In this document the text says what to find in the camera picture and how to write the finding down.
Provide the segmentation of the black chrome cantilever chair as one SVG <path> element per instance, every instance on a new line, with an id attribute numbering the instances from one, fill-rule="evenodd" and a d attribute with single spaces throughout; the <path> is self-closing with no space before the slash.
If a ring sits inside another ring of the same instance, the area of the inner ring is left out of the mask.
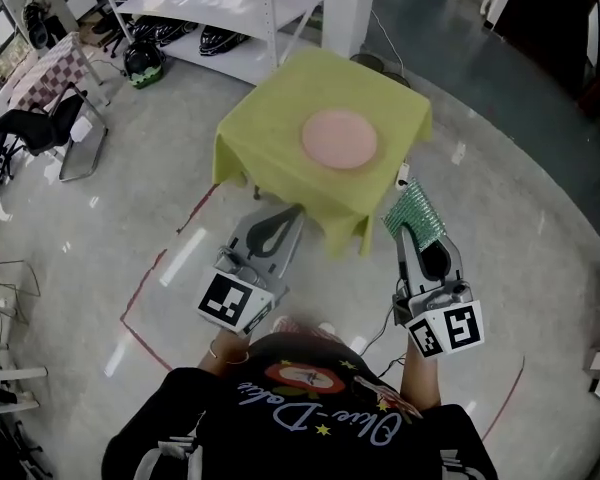
<path id="1" fill-rule="evenodd" d="M 89 168 L 79 174 L 67 175 L 65 170 L 77 144 L 72 130 L 81 117 L 86 117 L 83 108 L 100 121 L 102 132 Z M 61 182 L 88 178 L 95 172 L 108 132 L 104 117 L 88 99 L 87 92 L 80 90 L 73 82 L 65 85 L 50 110 L 33 104 L 29 110 L 10 109 L 0 117 L 0 134 L 15 136 L 31 156 L 56 152 L 58 147 L 66 147 L 59 173 Z"/>

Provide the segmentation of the brown cardboard box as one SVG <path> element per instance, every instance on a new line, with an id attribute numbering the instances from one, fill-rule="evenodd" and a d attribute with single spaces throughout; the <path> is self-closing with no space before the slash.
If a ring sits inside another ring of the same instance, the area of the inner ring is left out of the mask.
<path id="1" fill-rule="evenodd" d="M 96 22 L 81 22 L 78 35 L 83 45 L 102 48 L 114 36 L 115 29 L 109 20 L 102 18 Z"/>

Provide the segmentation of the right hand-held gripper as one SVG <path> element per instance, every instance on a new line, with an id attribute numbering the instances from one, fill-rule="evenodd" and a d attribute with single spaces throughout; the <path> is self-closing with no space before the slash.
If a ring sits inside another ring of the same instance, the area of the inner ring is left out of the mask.
<path id="1" fill-rule="evenodd" d="M 423 358 L 458 353 L 484 342 L 481 305 L 473 299 L 470 285 L 462 280 L 459 249 L 448 235 L 442 236 L 442 249 L 445 281 L 453 283 L 410 297 L 401 289 L 392 300 L 395 324 L 408 331 Z M 402 225 L 397 233 L 397 257 L 400 278 L 410 293 L 421 293 L 419 254 L 411 229 Z"/>

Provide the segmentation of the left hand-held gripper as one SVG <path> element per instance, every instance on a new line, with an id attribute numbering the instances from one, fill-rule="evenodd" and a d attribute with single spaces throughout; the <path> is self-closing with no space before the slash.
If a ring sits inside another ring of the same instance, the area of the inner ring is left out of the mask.
<path id="1" fill-rule="evenodd" d="M 282 279 L 300 244 L 305 212 L 295 205 L 267 205 L 244 216 L 233 237 L 246 257 L 273 257 L 270 273 L 260 272 L 234 249 L 223 246 L 203 272 L 196 311 L 218 327 L 245 337 L 289 292 Z"/>

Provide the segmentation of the person's left forearm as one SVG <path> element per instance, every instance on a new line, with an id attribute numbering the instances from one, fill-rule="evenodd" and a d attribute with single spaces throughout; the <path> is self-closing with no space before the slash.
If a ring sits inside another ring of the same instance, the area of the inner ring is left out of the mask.
<path id="1" fill-rule="evenodd" d="M 251 337 L 220 329 L 210 342 L 197 368 L 215 377 L 226 379 L 249 359 Z"/>

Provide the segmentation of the person's black printed shirt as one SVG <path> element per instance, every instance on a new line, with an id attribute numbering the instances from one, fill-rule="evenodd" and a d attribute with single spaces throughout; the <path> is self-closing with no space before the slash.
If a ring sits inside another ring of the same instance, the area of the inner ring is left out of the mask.
<path id="1" fill-rule="evenodd" d="M 102 480 L 498 480 L 466 411 L 418 411 L 341 342 L 273 333 L 221 379 L 169 372 Z"/>

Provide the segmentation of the large pink plate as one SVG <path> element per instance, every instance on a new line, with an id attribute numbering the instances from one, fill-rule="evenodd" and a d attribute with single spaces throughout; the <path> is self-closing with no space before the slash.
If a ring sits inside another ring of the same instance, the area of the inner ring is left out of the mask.
<path id="1" fill-rule="evenodd" d="M 363 116 L 346 109 L 327 109 L 307 119 L 301 131 L 301 143 L 307 156 L 318 164 L 350 170 L 374 158 L 378 136 Z"/>

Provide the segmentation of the dark wooden cabinet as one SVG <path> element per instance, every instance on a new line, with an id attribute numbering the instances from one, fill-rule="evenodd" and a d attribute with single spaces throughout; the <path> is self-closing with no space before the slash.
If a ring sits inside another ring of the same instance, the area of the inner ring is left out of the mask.
<path id="1" fill-rule="evenodd" d="M 494 30 L 600 114 L 600 0 L 508 0 Z"/>

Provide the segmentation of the table with yellow-green cloth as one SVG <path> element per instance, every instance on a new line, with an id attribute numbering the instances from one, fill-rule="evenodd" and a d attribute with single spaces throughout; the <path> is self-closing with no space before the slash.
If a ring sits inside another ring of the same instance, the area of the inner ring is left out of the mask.
<path id="1" fill-rule="evenodd" d="M 375 129 L 378 149 L 351 170 L 323 167 L 301 145 L 305 122 L 322 110 L 350 110 Z M 252 181 L 286 203 L 300 204 L 339 255 L 354 236 L 371 251 L 376 210 L 410 148 L 430 138 L 427 98 L 367 67 L 315 47 L 287 60 L 218 124 L 212 181 Z"/>

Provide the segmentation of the shiny black bag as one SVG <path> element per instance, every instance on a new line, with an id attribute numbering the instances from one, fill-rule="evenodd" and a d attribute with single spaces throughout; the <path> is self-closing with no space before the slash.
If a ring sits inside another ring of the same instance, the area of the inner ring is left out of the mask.
<path id="1" fill-rule="evenodd" d="M 195 22 L 143 15 L 134 21 L 131 35 L 135 41 L 163 47 L 193 32 L 197 27 Z"/>
<path id="2" fill-rule="evenodd" d="M 199 53 L 207 57 L 224 54 L 249 39 L 242 33 L 205 25 L 200 35 Z"/>

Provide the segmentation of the pink checkered cloth table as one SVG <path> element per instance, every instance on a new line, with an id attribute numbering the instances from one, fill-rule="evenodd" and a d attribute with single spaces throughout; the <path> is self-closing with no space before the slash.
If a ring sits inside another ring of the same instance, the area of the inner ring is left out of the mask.
<path id="1" fill-rule="evenodd" d="M 69 83 L 87 78 L 96 96 L 105 106 L 110 104 L 101 86 L 103 81 L 83 51 L 77 32 L 71 32 L 52 47 L 20 79 L 8 100 L 7 108 L 29 110 L 33 104 L 45 107 L 60 96 Z"/>

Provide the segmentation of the empty black mesh wastebasket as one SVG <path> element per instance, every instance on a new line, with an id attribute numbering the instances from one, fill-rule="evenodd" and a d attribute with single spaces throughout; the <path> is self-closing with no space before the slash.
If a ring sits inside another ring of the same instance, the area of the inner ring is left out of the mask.
<path id="1" fill-rule="evenodd" d="M 371 69 L 376 72 L 383 72 L 385 69 L 384 62 L 380 58 L 378 58 L 372 54 L 368 54 L 368 53 L 355 54 L 350 57 L 350 60 L 352 62 L 355 62 L 359 65 L 365 66 L 368 69 Z"/>

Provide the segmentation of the person's right forearm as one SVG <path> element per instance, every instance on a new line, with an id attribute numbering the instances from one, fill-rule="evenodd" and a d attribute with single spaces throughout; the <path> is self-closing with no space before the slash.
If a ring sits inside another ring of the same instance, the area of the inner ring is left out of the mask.
<path id="1" fill-rule="evenodd" d="M 400 395 L 418 411 L 441 405 L 438 362 L 423 358 L 412 338 L 408 340 Z"/>

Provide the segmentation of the black and green helmet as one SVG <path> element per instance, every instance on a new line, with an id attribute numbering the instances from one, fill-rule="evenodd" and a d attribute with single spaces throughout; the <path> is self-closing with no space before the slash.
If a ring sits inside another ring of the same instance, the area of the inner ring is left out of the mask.
<path id="1" fill-rule="evenodd" d="M 165 56 L 151 42 L 138 41 L 123 54 L 124 71 L 135 89 L 143 89 L 164 76 Z"/>

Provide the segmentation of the green scrubbing sponge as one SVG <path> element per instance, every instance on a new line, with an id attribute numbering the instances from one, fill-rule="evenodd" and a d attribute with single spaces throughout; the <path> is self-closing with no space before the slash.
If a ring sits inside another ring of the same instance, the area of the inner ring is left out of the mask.
<path id="1" fill-rule="evenodd" d="M 394 239 L 401 228 L 407 227 L 419 251 L 424 251 L 446 234 L 444 222 L 416 179 L 406 184 L 382 221 Z"/>

